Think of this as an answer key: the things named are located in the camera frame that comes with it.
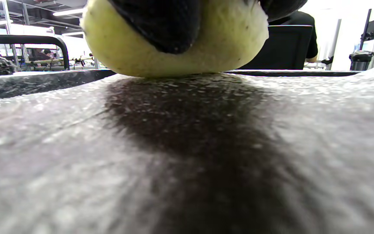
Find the person's right hand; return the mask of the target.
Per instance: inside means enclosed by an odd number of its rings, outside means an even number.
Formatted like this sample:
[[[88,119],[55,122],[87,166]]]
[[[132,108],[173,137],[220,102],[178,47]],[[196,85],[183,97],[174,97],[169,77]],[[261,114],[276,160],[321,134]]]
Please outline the person's right hand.
[[[113,12],[159,52],[181,54],[195,43],[205,15],[237,9],[238,18],[252,8],[261,10],[267,22],[296,12],[306,0],[109,0]]]

